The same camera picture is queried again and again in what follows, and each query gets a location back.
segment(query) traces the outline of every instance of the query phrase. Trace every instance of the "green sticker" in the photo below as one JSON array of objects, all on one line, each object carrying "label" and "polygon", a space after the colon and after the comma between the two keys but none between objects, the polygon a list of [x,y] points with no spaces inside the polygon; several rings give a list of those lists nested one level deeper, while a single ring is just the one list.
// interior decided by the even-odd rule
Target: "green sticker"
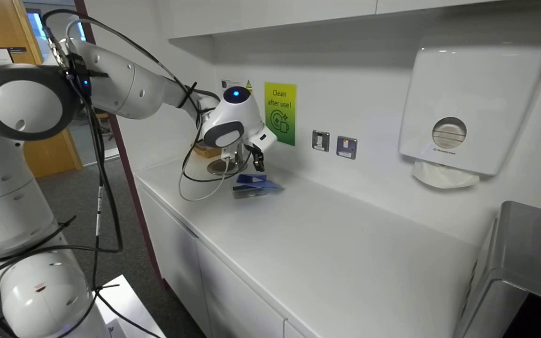
[{"label": "green sticker", "polygon": [[297,87],[265,84],[265,119],[280,144],[295,146]]}]

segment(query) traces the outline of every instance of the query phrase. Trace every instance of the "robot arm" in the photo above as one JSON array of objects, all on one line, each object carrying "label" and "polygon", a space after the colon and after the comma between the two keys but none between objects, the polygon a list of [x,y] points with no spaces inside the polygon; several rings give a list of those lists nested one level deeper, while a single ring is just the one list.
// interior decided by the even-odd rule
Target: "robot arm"
[{"label": "robot arm", "polygon": [[73,74],[69,78],[60,69],[0,67],[2,138],[34,142],[58,134],[83,110],[79,87],[88,93],[94,108],[124,119],[146,119],[163,104],[180,108],[201,121],[201,144],[214,149],[244,146],[254,155],[255,170],[263,172],[263,153],[276,136],[263,125],[250,91],[227,89],[216,106],[216,100],[98,46],[69,40],[66,50],[81,57],[88,76],[71,80]]}]

